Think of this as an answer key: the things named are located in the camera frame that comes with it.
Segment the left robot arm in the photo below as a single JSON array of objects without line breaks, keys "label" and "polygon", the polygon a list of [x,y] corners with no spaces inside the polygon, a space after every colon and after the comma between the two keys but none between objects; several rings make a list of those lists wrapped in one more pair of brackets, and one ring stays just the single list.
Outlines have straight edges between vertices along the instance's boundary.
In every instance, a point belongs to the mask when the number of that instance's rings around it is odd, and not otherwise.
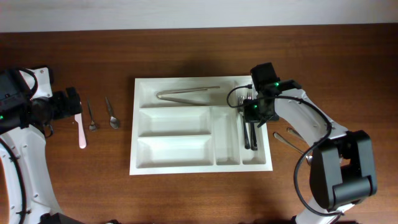
[{"label": "left robot arm", "polygon": [[9,223],[76,223],[55,197],[45,155],[52,121],[74,117],[78,143],[87,146],[80,96],[74,87],[52,91],[48,66],[1,72],[1,163]]}]

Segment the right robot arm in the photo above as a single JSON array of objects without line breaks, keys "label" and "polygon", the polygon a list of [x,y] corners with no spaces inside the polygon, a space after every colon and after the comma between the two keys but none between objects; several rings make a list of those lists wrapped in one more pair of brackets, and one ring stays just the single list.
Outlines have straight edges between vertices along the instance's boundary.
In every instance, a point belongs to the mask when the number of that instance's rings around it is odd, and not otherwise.
[{"label": "right robot arm", "polygon": [[366,132],[333,121],[296,81],[282,81],[271,63],[255,66],[250,74],[256,96],[244,104],[246,120],[262,126],[283,118],[309,145],[295,166],[294,186],[299,189],[299,169],[308,159],[312,197],[307,202],[299,196],[305,208],[293,223],[336,223],[377,192],[373,145]]}]

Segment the steel tongs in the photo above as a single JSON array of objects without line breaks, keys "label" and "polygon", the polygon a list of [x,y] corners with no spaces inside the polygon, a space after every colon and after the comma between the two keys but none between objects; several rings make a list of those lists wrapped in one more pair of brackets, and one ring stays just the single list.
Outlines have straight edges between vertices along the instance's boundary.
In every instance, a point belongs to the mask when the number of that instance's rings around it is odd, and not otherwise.
[{"label": "steel tongs", "polygon": [[186,89],[162,90],[155,94],[158,100],[185,105],[208,106],[211,103],[210,92],[220,86],[203,86]]}]

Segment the steel fork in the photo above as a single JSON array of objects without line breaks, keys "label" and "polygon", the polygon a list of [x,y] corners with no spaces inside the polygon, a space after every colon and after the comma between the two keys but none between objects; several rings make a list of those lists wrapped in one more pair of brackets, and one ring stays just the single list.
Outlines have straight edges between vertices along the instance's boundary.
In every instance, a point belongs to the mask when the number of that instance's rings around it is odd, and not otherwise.
[{"label": "steel fork", "polygon": [[[243,96],[238,96],[237,97],[238,105],[243,104],[243,100],[244,100]],[[244,147],[246,149],[250,149],[251,145],[250,145],[250,141],[249,141],[249,136],[248,136],[246,123],[245,123],[244,116],[243,116],[243,108],[242,107],[238,108],[238,112],[240,114],[241,121],[242,121],[242,126],[243,126]]]}]

